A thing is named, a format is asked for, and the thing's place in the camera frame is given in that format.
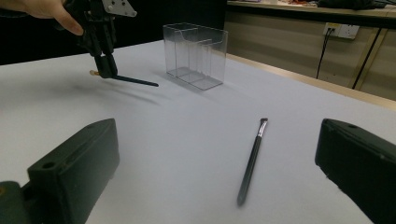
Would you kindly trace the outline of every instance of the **black object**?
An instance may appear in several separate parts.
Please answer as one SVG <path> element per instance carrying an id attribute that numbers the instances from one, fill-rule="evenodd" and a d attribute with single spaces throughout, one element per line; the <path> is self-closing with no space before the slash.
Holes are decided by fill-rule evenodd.
<path id="1" fill-rule="evenodd" d="M 384 3 L 384 2 L 380 2 L 380 1 L 374 1 L 373 2 L 373 7 L 374 8 L 384 8 L 384 7 L 386 7 L 387 6 L 387 3 Z"/>
<path id="2" fill-rule="evenodd" d="M 325 52 L 326 47 L 327 47 L 327 42 L 329 41 L 330 35 L 332 34 L 333 31 L 334 31 L 333 28 L 327 28 L 326 35 L 324 36 L 322 52 L 321 52 L 321 54 L 320 54 L 320 59 L 319 59 L 319 64 L 318 64 L 318 70 L 317 70 L 317 79 L 319 78 L 320 66 L 321 66 L 321 62 L 322 62 L 322 60 L 323 60 L 324 52 Z"/>
<path id="3" fill-rule="evenodd" d="M 116 43 L 116 30 L 113 21 L 115 15 L 105 11 L 103 1 L 105 0 L 68 0 L 64 4 L 64 8 L 84 29 L 83 36 L 78 36 L 78 45 L 94 57 L 102 78 L 114 78 L 158 87 L 157 83 L 118 76 L 116 62 L 112 55 Z"/>
<path id="4" fill-rule="evenodd" d="M 116 123 L 86 126 L 28 169 L 0 182 L 1 224 L 83 224 L 120 162 Z"/>
<path id="5" fill-rule="evenodd" d="M 373 9 L 380 5 L 374 0 L 319 0 L 318 7 L 347 8 L 347 9 Z"/>
<path id="6" fill-rule="evenodd" d="M 251 149 L 250 157 L 247 163 L 247 169 L 242 180 L 241 188 L 239 189 L 237 203 L 239 206 L 244 204 L 248 196 L 248 187 L 250 185 L 251 177 L 253 176 L 254 164 L 256 163 L 257 155 L 259 154 L 260 143 L 262 142 L 262 134 L 264 132 L 265 125 L 268 119 L 260 120 L 260 129 L 257 133 L 256 139 L 254 140 L 253 149 Z"/>
<path id="7" fill-rule="evenodd" d="M 374 223 L 396 223 L 396 146 L 355 125 L 321 124 L 315 163 Z"/>

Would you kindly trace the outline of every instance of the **human hand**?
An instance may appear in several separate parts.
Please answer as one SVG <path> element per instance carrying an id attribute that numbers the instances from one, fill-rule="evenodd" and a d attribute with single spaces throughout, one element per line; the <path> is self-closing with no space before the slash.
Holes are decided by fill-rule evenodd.
<path id="1" fill-rule="evenodd" d="M 65 0 L 0 0 L 0 7 L 22 11 L 39 19 L 55 19 L 75 35 L 83 35 L 81 25 L 64 9 Z"/>
<path id="2" fill-rule="evenodd" d="M 64 29 L 75 35 L 84 31 L 78 22 L 64 9 L 65 0 L 22 0 L 26 5 L 26 13 L 40 19 L 55 19 Z"/>

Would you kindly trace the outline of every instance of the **clear plastic box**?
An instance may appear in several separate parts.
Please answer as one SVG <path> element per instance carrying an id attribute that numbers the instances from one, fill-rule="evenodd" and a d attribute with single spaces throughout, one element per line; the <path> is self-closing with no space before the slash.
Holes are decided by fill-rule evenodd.
<path id="1" fill-rule="evenodd" d="M 166 73 L 207 90 L 224 81 L 228 33 L 190 23 L 163 27 Z"/>

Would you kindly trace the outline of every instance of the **finger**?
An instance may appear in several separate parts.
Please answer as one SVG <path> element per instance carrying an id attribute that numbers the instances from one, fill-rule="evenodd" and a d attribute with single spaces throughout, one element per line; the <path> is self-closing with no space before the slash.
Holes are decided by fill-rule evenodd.
<path id="1" fill-rule="evenodd" d="M 84 31 L 78 22 L 64 9 L 62 5 L 59 5 L 52 11 L 53 18 L 59 22 L 64 29 L 70 31 L 74 35 L 83 35 Z"/>

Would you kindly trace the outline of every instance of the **desk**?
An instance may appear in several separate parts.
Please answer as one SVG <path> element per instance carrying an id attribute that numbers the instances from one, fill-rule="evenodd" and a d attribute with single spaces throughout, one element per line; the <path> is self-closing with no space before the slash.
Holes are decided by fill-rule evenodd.
<path id="1" fill-rule="evenodd" d="M 265 3 L 228 1 L 227 10 L 272 17 L 306 21 L 324 21 L 359 26 L 396 28 L 396 6 L 370 10 L 352 10 L 325 7 L 301 7 L 295 5 L 269 5 Z"/>
<path id="2" fill-rule="evenodd" d="M 198 91 L 165 74 L 163 55 L 162 41 L 114 53 L 120 75 L 159 88 L 91 77 L 88 54 L 0 66 L 0 180 L 25 184 L 28 166 L 85 125 L 115 118 L 120 166 L 87 223 L 371 223 L 315 165 L 320 123 L 340 119 L 396 143 L 395 103 L 235 57 L 223 85 Z M 262 117 L 269 123 L 238 208 Z"/>

